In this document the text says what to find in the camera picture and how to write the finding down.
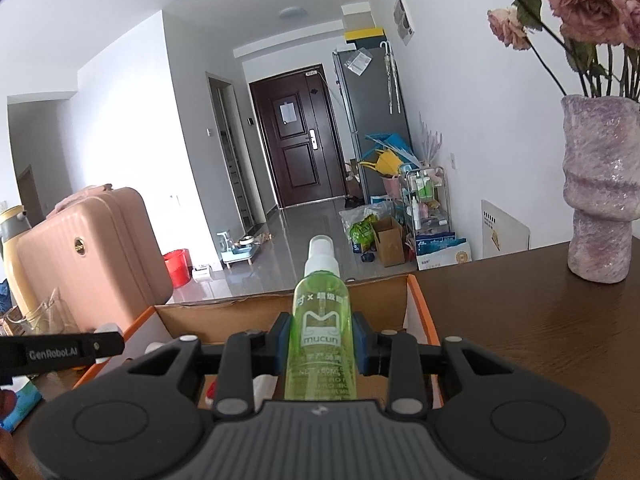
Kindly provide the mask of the person's left hand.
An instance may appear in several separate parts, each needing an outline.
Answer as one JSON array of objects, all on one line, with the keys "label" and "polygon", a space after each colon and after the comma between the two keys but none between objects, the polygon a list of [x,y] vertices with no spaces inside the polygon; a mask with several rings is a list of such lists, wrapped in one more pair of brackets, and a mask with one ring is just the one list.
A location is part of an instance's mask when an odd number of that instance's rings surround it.
[{"label": "person's left hand", "polygon": [[0,390],[0,419],[3,420],[9,416],[16,405],[16,394],[12,390]]}]

